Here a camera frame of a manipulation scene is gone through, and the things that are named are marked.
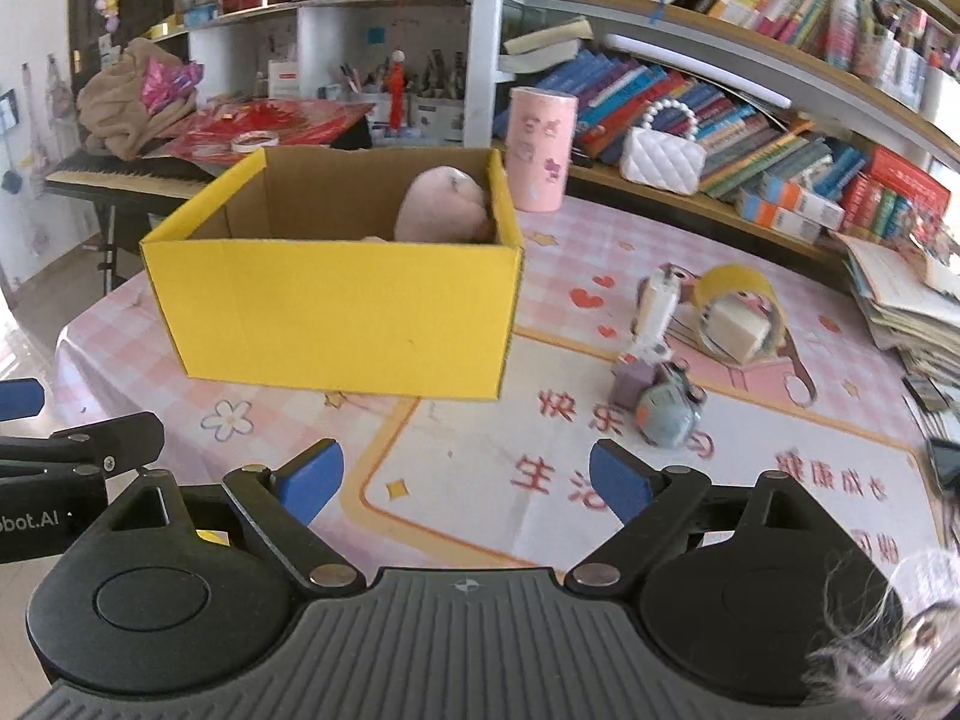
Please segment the grey blue small toy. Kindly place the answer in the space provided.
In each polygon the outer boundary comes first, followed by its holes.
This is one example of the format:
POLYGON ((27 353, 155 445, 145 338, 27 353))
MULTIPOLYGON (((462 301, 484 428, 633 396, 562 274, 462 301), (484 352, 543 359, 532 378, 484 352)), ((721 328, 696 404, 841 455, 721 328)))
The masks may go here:
POLYGON ((630 416, 647 444, 677 449, 693 436, 706 390, 688 378, 685 362, 633 359, 613 364, 608 403, 630 416))

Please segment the yellow packing tape roll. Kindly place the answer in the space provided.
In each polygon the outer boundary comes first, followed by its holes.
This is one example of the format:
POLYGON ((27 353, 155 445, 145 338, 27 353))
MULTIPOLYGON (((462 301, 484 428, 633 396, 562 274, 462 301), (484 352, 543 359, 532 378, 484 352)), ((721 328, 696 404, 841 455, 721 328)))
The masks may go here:
POLYGON ((716 359, 748 366, 776 355, 786 337, 786 316, 758 271, 720 265, 693 284, 693 337, 716 359))

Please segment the pink plush pig toy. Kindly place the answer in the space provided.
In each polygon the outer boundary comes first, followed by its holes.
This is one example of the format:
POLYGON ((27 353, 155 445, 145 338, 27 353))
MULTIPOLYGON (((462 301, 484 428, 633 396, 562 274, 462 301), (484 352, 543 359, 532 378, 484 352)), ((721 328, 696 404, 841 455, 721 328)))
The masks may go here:
POLYGON ((488 244, 496 234, 485 190, 459 167, 432 167, 405 185, 382 184, 370 200, 373 224, 363 242, 488 244))

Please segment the pink printed table mat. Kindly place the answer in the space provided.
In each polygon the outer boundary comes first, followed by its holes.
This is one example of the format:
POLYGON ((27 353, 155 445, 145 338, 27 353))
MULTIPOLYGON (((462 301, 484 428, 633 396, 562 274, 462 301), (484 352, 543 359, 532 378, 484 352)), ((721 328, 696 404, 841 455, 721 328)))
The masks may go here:
POLYGON ((765 263, 788 319, 786 353, 743 374, 695 359, 690 374, 708 394, 700 426, 680 449, 656 449, 607 401, 638 283, 664 263, 698 275, 739 252, 584 200, 521 226, 523 289, 498 400, 189 379, 145 277, 65 327, 55 398, 73 424, 155 413, 161 465, 185 484, 244 463, 281 465, 335 439, 345 476, 314 525, 364 572, 573 566, 617 527, 590 487, 590 447, 602 437, 719 484, 789 473, 882 569, 939 544, 900 366, 875 349, 848 296, 765 263))

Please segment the white rectangular charger block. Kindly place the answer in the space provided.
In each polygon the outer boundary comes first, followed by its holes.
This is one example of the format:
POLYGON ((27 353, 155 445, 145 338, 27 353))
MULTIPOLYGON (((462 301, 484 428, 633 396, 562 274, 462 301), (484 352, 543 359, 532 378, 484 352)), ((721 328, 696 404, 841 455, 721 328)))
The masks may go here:
POLYGON ((631 351, 646 362, 661 362, 672 351, 665 343, 665 333, 680 301, 680 280, 669 266, 652 271, 638 286, 635 320, 631 325, 631 351))

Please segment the black electric piano keyboard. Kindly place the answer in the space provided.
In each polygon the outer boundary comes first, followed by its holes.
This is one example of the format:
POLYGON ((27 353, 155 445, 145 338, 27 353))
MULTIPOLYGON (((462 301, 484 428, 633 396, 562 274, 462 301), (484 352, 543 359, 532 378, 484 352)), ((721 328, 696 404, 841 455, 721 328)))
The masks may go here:
POLYGON ((46 176, 50 187, 116 190, 176 200, 189 200, 214 180, 210 172, 178 158, 122 161, 86 151, 68 156, 46 176))

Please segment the yellow cardboard box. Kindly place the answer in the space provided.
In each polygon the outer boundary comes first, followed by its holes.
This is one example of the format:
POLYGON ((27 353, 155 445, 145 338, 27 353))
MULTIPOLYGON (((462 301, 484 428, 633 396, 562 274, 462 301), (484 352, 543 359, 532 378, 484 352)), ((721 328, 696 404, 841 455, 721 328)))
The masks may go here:
POLYGON ((259 149, 167 216, 142 255, 194 379, 500 395, 524 243, 494 149, 259 149), (394 241, 405 193, 433 167, 480 185, 490 242, 394 241))

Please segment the black smartphone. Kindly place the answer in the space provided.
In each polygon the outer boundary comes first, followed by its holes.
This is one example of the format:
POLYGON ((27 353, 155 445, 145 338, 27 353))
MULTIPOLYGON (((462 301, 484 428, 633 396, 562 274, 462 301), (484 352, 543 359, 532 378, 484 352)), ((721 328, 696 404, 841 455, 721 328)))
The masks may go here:
POLYGON ((940 393, 939 388, 935 387, 934 382, 929 377, 908 374, 903 377, 903 383, 924 413, 939 415, 939 413, 950 410, 946 397, 940 393))

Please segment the beige crumpled cloth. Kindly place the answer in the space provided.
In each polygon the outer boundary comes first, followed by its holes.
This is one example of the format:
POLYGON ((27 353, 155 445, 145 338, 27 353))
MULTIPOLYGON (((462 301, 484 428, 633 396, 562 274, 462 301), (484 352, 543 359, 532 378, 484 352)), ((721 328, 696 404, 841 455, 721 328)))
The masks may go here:
POLYGON ((148 142, 195 109, 203 70, 144 37, 135 37, 121 58, 89 80, 76 109, 89 153, 132 161, 148 142))

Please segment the orange white box lower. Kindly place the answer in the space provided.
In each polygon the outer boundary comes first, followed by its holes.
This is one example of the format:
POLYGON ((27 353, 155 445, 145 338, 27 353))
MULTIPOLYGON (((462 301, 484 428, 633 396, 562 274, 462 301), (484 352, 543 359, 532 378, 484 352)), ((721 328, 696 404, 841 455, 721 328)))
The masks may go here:
POLYGON ((755 193, 740 192, 734 202, 737 215, 759 227, 779 232, 796 241, 815 244, 822 227, 794 211, 781 208, 776 203, 760 199, 755 193))

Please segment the orange white box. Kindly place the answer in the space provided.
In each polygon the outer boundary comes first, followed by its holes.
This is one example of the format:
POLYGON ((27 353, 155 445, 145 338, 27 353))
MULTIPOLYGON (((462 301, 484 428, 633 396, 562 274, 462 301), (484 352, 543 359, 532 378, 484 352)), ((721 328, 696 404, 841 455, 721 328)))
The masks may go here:
POLYGON ((843 223, 844 210, 838 203, 825 199, 797 182, 765 174, 760 182, 760 192, 765 202, 820 224, 828 231, 838 231, 843 223))
POLYGON ((740 192, 734 202, 737 215, 759 227, 779 232, 796 241, 815 244, 822 227, 794 211, 781 208, 776 203, 760 199, 755 193, 740 192))

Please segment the stack of papers and notebooks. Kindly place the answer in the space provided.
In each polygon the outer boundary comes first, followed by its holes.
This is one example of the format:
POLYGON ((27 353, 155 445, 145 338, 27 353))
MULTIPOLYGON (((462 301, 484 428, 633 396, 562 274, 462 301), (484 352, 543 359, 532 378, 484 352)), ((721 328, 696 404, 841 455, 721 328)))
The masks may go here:
POLYGON ((875 346, 910 374, 958 385, 958 254, 944 262, 913 238, 876 244, 835 234, 875 346))

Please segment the orange white box upper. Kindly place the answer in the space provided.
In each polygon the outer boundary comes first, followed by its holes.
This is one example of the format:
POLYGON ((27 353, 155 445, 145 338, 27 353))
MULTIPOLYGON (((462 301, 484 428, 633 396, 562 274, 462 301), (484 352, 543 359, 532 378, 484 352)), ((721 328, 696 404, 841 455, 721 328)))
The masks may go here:
POLYGON ((797 182, 765 174, 760 182, 760 192, 765 202, 820 224, 828 231, 838 231, 843 223, 844 210, 838 203, 825 199, 797 182))

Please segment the white quilted pearl handbag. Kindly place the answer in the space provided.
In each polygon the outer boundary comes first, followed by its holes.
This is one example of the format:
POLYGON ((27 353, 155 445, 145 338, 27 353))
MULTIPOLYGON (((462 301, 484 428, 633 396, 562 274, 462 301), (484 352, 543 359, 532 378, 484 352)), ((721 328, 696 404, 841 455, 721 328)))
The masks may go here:
POLYGON ((695 195, 700 187, 706 149, 698 143, 700 122, 690 106, 672 98, 651 103, 641 123, 631 127, 623 142, 620 176, 626 182, 657 188, 675 195, 695 195), (656 130, 656 119, 666 110, 682 116, 685 128, 680 135, 656 130))

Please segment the white tape roll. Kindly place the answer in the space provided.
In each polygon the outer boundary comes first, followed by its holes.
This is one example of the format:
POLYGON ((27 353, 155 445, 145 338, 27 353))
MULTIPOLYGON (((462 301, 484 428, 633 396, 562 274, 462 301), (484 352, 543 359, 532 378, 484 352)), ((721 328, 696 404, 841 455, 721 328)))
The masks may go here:
POLYGON ((246 154, 256 153, 257 149, 270 148, 280 143, 280 135, 270 130, 251 130, 251 132, 242 132, 236 137, 231 138, 231 151, 235 154, 245 156, 246 154))

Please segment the row of lower shelf books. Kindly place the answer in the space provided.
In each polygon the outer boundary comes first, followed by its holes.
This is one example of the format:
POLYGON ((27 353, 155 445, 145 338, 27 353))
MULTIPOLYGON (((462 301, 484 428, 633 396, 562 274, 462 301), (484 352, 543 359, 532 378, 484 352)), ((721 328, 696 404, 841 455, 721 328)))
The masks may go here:
POLYGON ((537 91, 576 99, 576 166, 622 171, 628 137, 649 128, 703 149, 703 164, 693 171, 697 190, 721 202, 757 192, 768 177, 836 202, 869 162, 865 146, 799 115, 782 117, 727 86, 630 55, 581 47, 530 81, 537 91))

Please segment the pink cylindrical cup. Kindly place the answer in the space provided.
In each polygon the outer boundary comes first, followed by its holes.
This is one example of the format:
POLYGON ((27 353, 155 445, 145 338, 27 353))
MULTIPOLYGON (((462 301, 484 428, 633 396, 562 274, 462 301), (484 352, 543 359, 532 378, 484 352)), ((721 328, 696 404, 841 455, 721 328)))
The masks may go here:
POLYGON ((517 210, 553 213, 562 206, 577 120, 578 98, 573 94, 512 88, 506 176, 517 210))

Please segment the red dictionary book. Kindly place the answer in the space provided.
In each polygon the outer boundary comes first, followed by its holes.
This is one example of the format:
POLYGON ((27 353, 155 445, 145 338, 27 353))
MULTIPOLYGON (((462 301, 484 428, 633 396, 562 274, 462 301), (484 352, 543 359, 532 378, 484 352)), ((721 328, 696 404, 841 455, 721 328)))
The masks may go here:
POLYGON ((950 190, 900 154, 875 145, 861 172, 882 187, 891 188, 910 200, 916 210, 931 218, 934 226, 942 223, 949 208, 950 190))

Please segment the orange red figurine bottle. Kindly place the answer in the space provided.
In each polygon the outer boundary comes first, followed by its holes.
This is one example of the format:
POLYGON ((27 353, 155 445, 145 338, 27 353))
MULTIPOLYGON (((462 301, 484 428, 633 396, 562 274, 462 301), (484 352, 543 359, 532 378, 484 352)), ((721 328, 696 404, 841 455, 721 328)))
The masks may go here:
POLYGON ((391 137, 398 137, 405 128, 405 52, 402 49, 394 49, 389 57, 387 65, 386 81, 387 93, 389 93, 389 119, 387 119, 387 132, 391 137))

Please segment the white shelf unit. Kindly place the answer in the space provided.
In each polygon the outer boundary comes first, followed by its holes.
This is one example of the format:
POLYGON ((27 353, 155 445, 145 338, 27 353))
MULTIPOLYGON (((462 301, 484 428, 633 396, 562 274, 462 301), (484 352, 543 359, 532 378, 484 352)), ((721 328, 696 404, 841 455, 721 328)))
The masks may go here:
POLYGON ((313 96, 347 62, 375 62, 400 47, 412 57, 433 47, 467 59, 464 142, 491 140, 496 93, 508 74, 498 67, 506 11, 585 16, 608 47, 630 47, 686 70, 718 67, 745 93, 800 110, 895 149, 918 166, 957 167, 958 143, 918 112, 851 73, 742 26, 652 0, 302 0, 252 8, 192 29, 192 59, 205 67, 201 101, 251 94, 267 50, 268 18, 296 25, 299 89, 313 96))

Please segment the fuzzy keychain pompom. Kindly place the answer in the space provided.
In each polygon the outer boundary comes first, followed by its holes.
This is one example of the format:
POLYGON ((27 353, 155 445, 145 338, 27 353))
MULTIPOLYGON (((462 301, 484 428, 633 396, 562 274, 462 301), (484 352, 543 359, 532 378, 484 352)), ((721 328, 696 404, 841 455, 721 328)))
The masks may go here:
POLYGON ((905 557, 859 621, 844 622, 830 600, 823 612, 832 639, 804 674, 815 700, 843 700, 866 718, 957 717, 957 551, 905 557))

